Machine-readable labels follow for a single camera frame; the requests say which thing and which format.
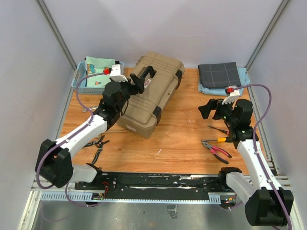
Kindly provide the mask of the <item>tan plastic tool box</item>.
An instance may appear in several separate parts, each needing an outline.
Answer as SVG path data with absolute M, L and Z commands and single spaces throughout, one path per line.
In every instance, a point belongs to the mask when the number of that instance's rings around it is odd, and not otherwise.
M 144 92 L 130 97 L 125 104 L 125 114 L 117 121 L 118 126 L 143 138 L 149 138 L 154 132 L 185 72 L 181 61 L 149 51 L 139 58 L 131 73 L 139 77 L 147 66 L 153 67 L 155 76 L 150 78 L 150 75 L 147 75 Z

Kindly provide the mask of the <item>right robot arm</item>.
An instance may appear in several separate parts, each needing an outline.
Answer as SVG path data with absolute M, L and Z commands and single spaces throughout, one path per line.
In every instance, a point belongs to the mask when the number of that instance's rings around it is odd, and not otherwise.
M 214 111 L 213 119 L 227 124 L 230 139 L 251 177 L 248 182 L 238 168 L 225 167 L 219 172 L 218 188 L 224 192 L 232 189 L 238 195 L 251 226 L 287 226 L 292 229 L 290 213 L 294 196 L 290 190 L 282 188 L 264 159 L 256 131 L 250 125 L 252 102 L 238 99 L 236 103 L 224 103 L 222 99 L 210 99 L 198 110 L 203 119 Z

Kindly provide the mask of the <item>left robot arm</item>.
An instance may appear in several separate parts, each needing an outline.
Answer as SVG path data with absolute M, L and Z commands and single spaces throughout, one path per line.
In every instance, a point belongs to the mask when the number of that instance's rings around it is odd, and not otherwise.
M 147 66 L 140 76 L 132 73 L 127 79 L 121 73 L 121 66 L 116 64 L 104 69 L 101 75 L 109 75 L 110 82 L 105 86 L 99 106 L 90 112 L 90 117 L 69 134 L 55 141 L 46 139 L 42 142 L 35 166 L 36 182 L 40 188 L 61 188 L 68 184 L 75 171 L 73 156 L 124 115 L 130 97 L 144 92 L 146 76 L 153 78 L 155 71 L 152 66 Z

